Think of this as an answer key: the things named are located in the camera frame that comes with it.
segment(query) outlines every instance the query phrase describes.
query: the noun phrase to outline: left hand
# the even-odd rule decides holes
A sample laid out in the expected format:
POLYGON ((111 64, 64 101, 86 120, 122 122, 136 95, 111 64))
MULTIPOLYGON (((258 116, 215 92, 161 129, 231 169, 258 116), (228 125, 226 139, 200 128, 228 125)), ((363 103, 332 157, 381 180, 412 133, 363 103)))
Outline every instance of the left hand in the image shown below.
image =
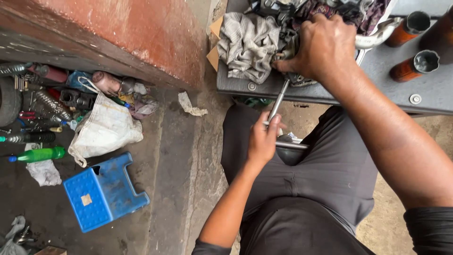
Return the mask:
POLYGON ((270 112, 263 112, 250 130, 247 161, 257 167, 260 167, 260 171, 275 154, 275 141, 279 134, 279 129, 285 128, 285 126, 280 122, 280 114, 276 114, 270 121, 269 126, 266 128, 263 121, 267 120, 269 114, 270 112))

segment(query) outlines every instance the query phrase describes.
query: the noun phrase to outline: metal workbench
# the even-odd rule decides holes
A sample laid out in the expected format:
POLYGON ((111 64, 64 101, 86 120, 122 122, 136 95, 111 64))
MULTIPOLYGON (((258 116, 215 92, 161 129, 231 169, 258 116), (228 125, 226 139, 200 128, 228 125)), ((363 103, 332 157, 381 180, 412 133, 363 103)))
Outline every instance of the metal workbench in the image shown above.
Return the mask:
MULTIPOLYGON (((392 15, 406 16, 412 11, 423 10, 433 19, 442 16, 452 4, 450 0, 399 0, 392 15)), ((248 7, 247 0, 229 0, 226 12, 243 12, 248 7)), ((453 64, 441 65, 431 74, 423 75, 406 83, 394 82, 389 77, 390 69, 397 63, 406 60, 419 52, 420 36, 400 48, 390 48, 384 44, 369 51, 361 64, 376 86, 394 103, 408 113, 427 115, 453 115, 453 64), (412 94, 419 94, 422 102, 414 105, 409 101, 412 94)), ((250 80, 228 78, 228 67, 219 61, 217 73, 217 90, 220 93, 243 95, 257 98, 275 99, 283 86, 283 76, 276 70, 254 91, 247 87, 250 80)), ((333 96, 315 84, 301 88, 288 88, 284 100, 338 104, 333 96)))

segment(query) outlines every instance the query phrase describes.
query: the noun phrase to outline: pink object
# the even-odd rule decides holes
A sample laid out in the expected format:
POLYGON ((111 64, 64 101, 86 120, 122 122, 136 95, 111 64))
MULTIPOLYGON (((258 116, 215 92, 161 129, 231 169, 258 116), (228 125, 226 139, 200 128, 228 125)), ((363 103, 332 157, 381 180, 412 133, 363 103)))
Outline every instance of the pink object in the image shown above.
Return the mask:
POLYGON ((121 89, 121 82, 113 75, 97 71, 93 74, 93 83, 106 95, 118 96, 121 89))

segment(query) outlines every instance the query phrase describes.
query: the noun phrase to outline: concrete floor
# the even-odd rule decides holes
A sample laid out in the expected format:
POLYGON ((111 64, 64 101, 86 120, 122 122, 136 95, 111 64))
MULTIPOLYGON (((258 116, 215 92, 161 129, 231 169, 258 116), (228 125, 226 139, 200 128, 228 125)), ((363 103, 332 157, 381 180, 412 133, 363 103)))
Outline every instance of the concrete floor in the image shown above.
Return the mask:
MULTIPOLYGON (((201 24, 206 21, 207 25, 222 15, 226 3, 212 0, 207 8, 204 0, 187 2, 193 8, 204 6, 196 14, 198 21, 201 24)), ((204 221, 227 188, 220 158, 222 122, 231 101, 228 96, 216 93, 216 73, 209 64, 206 67, 202 92, 190 94, 190 98, 195 105, 206 108, 208 115, 190 116, 178 104, 177 91, 155 89, 153 95, 160 106, 143 121, 144 140, 90 160, 95 164, 130 151, 134 163, 128 172, 137 191, 146 191, 150 196, 149 206, 83 234, 62 186, 39 187, 23 164, 8 163, 0 157, 4 166, 0 171, 0 235, 9 231, 16 215, 23 214, 32 224, 40 248, 54 245, 68 249, 69 254, 87 255, 190 254, 204 221)), ((327 108, 284 102, 280 113, 288 131, 304 137, 327 108)), ((453 158, 453 117, 416 121, 453 158)), ((59 135, 56 144, 68 146, 72 139, 68 132, 59 135)), ((21 150, 23 146, 0 144, 1 155, 21 150)), ((55 165, 62 179, 82 170, 69 155, 55 160, 55 165)), ((377 254, 414 254, 402 218, 404 208, 380 176, 374 198, 375 208, 359 225, 357 238, 377 254)), ((232 254, 237 254, 238 249, 236 243, 232 254)))

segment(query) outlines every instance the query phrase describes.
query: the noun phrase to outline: wheel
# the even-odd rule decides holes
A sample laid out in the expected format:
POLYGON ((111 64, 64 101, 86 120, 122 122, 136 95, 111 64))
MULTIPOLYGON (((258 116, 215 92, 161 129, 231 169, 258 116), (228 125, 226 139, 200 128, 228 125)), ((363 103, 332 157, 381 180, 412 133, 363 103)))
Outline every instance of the wheel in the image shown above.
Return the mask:
POLYGON ((16 120, 22 107, 22 95, 11 76, 0 78, 0 100, 0 127, 4 127, 16 120))

